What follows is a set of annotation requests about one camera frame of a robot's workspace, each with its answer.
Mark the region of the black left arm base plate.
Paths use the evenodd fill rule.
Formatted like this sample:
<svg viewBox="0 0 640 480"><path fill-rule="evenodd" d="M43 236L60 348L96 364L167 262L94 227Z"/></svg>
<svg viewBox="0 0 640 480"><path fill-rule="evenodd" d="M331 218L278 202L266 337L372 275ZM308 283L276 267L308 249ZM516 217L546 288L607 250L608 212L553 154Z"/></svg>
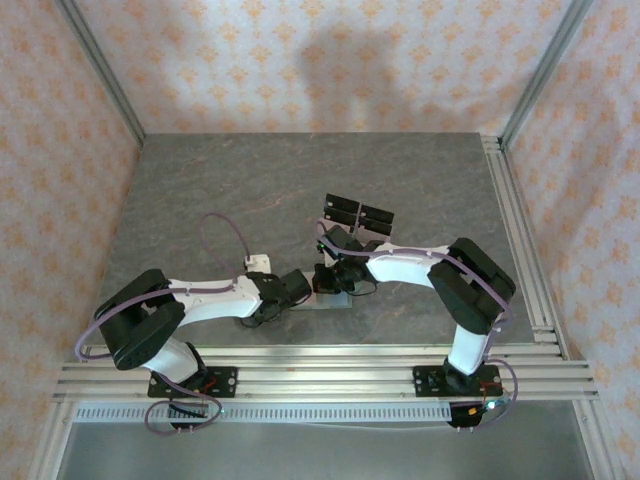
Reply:
<svg viewBox="0 0 640 480"><path fill-rule="evenodd" d="M205 366L179 386L214 398L234 398L238 383L238 369L228 366ZM151 373L147 395L150 398L187 398L184 392L171 387L156 372Z"/></svg>

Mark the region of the aluminium frame leg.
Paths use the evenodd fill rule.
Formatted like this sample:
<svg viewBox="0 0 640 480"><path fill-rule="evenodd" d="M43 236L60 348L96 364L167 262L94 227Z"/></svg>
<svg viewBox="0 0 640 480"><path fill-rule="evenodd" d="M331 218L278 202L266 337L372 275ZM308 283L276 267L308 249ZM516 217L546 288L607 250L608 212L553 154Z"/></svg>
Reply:
<svg viewBox="0 0 640 480"><path fill-rule="evenodd" d="M625 480L601 400L574 400L573 408L594 480Z"/></svg>
<svg viewBox="0 0 640 480"><path fill-rule="evenodd" d="M27 480L56 480L76 413L75 402L53 402L49 408Z"/></svg>

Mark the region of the aluminium frame post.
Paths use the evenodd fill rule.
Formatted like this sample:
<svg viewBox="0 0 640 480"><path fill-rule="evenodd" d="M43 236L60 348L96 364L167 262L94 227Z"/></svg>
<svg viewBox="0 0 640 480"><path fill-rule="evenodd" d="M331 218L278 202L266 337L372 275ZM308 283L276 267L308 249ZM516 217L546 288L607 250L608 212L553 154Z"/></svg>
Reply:
<svg viewBox="0 0 640 480"><path fill-rule="evenodd" d="M519 97L516 106L498 137L501 151L506 152L514 144L518 133L525 124L547 82L571 44L594 0L571 0L558 27L551 37L540 61Z"/></svg>
<svg viewBox="0 0 640 480"><path fill-rule="evenodd" d="M76 0L53 0L139 147L146 132Z"/></svg>

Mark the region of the grey metal panel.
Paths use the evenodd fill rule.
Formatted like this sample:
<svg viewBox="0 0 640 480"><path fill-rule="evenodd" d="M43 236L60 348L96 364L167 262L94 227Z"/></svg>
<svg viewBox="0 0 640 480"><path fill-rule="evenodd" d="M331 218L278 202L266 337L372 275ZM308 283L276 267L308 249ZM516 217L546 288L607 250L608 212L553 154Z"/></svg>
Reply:
<svg viewBox="0 0 640 480"><path fill-rule="evenodd" d="M573 432L476 434L218 424L161 438L140 425L73 427L57 480L593 480Z"/></svg>

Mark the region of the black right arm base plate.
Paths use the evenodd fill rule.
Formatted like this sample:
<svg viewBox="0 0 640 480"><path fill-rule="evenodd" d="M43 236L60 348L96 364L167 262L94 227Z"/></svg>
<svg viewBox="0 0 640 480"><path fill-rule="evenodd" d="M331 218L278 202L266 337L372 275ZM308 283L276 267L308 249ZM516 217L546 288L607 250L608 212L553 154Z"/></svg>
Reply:
<svg viewBox="0 0 640 480"><path fill-rule="evenodd" d="M495 397L504 392L499 370L491 365L482 364L471 375L464 375L444 365L415 366L412 375L417 397Z"/></svg>

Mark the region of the aluminium frame rail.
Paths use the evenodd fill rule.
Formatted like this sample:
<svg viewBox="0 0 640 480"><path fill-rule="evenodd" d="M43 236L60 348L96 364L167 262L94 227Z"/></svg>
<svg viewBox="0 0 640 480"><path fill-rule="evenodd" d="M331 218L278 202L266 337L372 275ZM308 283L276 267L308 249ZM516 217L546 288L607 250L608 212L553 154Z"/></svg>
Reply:
<svg viewBox="0 0 640 480"><path fill-rule="evenodd" d="M415 396L412 370L439 365L445 346L338 345L203 347L208 365L235 366L239 401L408 402ZM519 399L585 400L598 388L589 364L567 360L556 344L497 346L505 360L503 385ZM62 400L142 400L150 375L119 371L109 360L63 365L54 396Z"/></svg>
<svg viewBox="0 0 640 480"><path fill-rule="evenodd" d="M560 315L540 262L534 232L509 153L495 136L483 136L481 141L534 339L537 343L556 345L558 355L569 360L571 355Z"/></svg>

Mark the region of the black right controller board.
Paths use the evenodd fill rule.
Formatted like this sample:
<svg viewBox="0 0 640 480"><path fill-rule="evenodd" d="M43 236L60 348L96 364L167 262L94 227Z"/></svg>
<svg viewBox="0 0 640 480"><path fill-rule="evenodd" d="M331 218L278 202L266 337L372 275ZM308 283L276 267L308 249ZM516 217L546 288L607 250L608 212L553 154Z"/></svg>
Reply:
<svg viewBox="0 0 640 480"><path fill-rule="evenodd" d="M498 423L510 411L510 400L485 402L453 402L449 404L448 424L457 432L476 432Z"/></svg>

